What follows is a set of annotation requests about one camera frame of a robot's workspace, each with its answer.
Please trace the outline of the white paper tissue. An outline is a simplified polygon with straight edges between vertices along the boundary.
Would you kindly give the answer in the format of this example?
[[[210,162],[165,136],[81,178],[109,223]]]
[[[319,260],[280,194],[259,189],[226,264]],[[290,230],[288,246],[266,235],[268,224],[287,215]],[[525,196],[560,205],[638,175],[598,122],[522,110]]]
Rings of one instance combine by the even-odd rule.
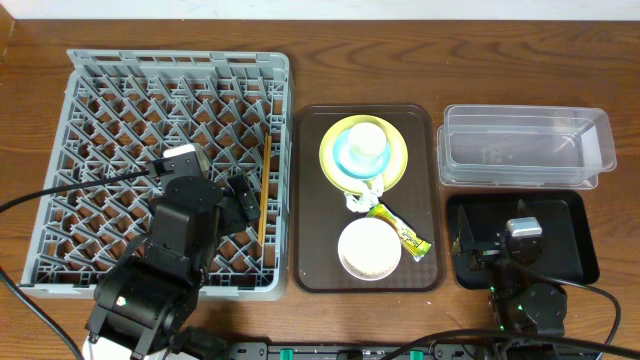
[[[368,180],[357,180],[358,194],[345,192],[344,197],[348,210],[355,213],[368,213],[379,203],[379,198],[384,193],[384,179],[381,174]]]

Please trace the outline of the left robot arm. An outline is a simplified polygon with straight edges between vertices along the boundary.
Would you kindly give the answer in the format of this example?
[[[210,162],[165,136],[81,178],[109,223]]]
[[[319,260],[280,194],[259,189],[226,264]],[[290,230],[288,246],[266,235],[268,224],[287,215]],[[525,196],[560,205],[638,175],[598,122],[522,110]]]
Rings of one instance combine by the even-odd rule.
[[[243,173],[225,188],[198,176],[170,180],[154,201],[148,232],[99,280],[88,343],[106,339],[133,359],[167,347],[195,310],[222,237],[259,217]]]

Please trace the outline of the yellow green snack wrapper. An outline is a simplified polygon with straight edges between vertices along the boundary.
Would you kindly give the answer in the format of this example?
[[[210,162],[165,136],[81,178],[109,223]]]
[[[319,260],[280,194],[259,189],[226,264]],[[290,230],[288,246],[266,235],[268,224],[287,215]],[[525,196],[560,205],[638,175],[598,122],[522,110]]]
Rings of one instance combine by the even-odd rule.
[[[401,245],[411,254],[416,262],[419,262],[429,252],[431,244],[420,238],[412,227],[392,212],[385,204],[379,203],[373,206],[368,211],[367,217],[376,218],[389,224],[396,232]]]

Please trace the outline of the white paper bowl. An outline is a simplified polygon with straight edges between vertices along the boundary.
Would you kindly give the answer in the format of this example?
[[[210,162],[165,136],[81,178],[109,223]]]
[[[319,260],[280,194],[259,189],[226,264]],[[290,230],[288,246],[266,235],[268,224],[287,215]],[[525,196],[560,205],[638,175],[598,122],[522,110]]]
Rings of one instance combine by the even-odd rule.
[[[341,232],[337,253],[342,267],[363,281],[379,281],[391,275],[401,260],[402,246],[391,225],[364,217]]]

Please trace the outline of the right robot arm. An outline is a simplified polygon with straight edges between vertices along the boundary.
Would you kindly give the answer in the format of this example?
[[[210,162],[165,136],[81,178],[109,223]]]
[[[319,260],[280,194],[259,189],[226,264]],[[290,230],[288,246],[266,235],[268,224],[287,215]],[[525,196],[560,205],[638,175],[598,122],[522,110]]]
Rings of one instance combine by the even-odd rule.
[[[456,277],[469,290],[487,288],[498,325],[527,334],[562,336],[567,294],[528,268],[542,256],[543,229],[525,206],[504,219],[487,210],[453,210],[452,255]]]

